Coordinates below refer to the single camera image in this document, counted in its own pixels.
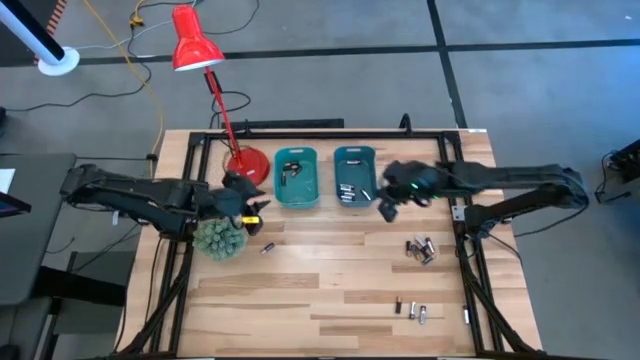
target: lamp shade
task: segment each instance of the lamp shade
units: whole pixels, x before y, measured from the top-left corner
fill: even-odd
[[[189,5],[173,9],[173,24],[178,35],[178,45],[173,52],[173,69],[184,71],[211,66],[224,60],[224,54],[204,37],[198,13]]]

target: yellow cable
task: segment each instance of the yellow cable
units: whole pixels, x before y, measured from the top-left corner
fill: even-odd
[[[129,21],[129,24],[131,26],[143,26],[144,25],[144,19],[140,17],[140,15],[138,14],[140,11],[140,5],[142,5],[143,2],[145,2],[147,0],[140,0],[138,1],[138,3],[136,4],[135,9],[133,10],[133,19],[131,19]]]
[[[138,80],[140,80],[142,85],[144,85],[144,88],[147,90],[149,95],[151,95],[151,99],[156,105],[156,111],[158,112],[158,122],[159,122],[160,128],[158,129],[158,136],[156,137],[156,141],[153,144],[153,148],[151,149],[151,153],[156,154],[156,150],[158,150],[158,145],[160,145],[160,139],[162,138],[162,133],[164,132],[164,111],[162,110],[162,105],[160,104],[160,101],[158,101],[158,98],[156,97],[156,94],[153,92],[153,89],[151,89],[151,85],[149,85],[147,81],[140,75],[140,73],[138,73],[136,68],[133,66],[133,63],[131,63],[129,56],[127,56],[127,53],[124,51],[124,48],[120,45],[120,42],[118,41],[116,36],[113,35],[113,32],[111,31],[111,29],[109,29],[107,24],[105,24],[104,20],[102,20],[102,18],[98,14],[98,12],[93,8],[93,6],[91,6],[91,4],[89,3],[89,0],[83,0],[83,1],[87,9],[89,9],[89,12],[91,12],[91,14],[100,22],[100,24],[102,25],[104,30],[107,32],[109,37],[111,37],[111,40],[113,40],[114,44],[118,46],[120,53],[122,54],[124,59],[127,61],[129,70],[131,70],[133,75],[137,77]],[[149,161],[149,176],[153,177],[153,160]]]

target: black table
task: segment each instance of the black table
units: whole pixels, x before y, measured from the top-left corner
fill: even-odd
[[[0,219],[0,306],[29,298],[60,297],[124,304],[126,288],[42,266],[73,154],[4,155],[0,168],[16,169],[9,195],[31,204],[29,214]]]

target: floor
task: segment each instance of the floor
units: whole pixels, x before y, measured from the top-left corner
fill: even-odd
[[[118,38],[127,38],[135,1],[94,2]],[[437,6],[438,17],[429,4]],[[205,30],[225,31],[244,24],[255,5],[256,0],[204,0],[197,8]],[[143,16],[149,26],[167,21],[170,10],[156,6]],[[395,127],[406,112],[416,127],[486,128],[498,165],[560,163],[581,172],[594,189],[602,180],[601,156],[640,133],[634,105],[640,103],[640,51],[637,46],[611,46],[639,42],[610,41],[640,38],[639,21],[640,3],[634,0],[262,0],[245,29],[211,38],[236,59],[216,67],[223,88],[252,99],[232,120],[341,117],[348,127]],[[432,25],[441,25],[442,34]],[[110,45],[80,0],[68,2],[55,37],[66,46]],[[435,45],[443,49],[443,41],[452,51],[431,51]],[[532,42],[538,45],[521,44]],[[491,46],[505,43],[520,50]],[[174,31],[166,25],[140,36],[133,49],[161,55],[149,58],[149,67],[166,128],[206,128],[211,103],[202,74],[171,70],[165,60],[174,45]],[[328,48],[342,50],[332,56],[289,51]],[[268,56],[239,59],[255,51]],[[138,86],[127,67],[114,60],[117,50],[80,52],[86,65],[61,78],[44,77],[31,66],[0,68],[0,103],[20,109]],[[230,107],[240,101],[233,95],[226,99]],[[0,151],[143,157],[158,130],[154,111],[143,91],[89,98],[70,108],[13,112]],[[98,163],[131,175],[148,171],[139,161]],[[523,216],[514,230],[535,229],[566,214],[548,210]],[[607,206],[594,201],[571,222],[518,240],[548,352],[636,357],[637,224],[640,212],[632,200]],[[51,250],[75,236],[70,249],[97,251],[130,226],[124,221],[114,227],[110,216],[65,208]],[[133,250],[135,245],[131,240],[117,249]],[[64,267],[68,257],[65,251],[46,262]],[[105,354],[114,333],[63,337],[56,358]]]

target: green bushy toy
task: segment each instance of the green bushy toy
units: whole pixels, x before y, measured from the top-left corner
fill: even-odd
[[[245,246],[244,229],[236,229],[229,219],[200,222],[193,233],[193,247],[217,262],[231,259]]]

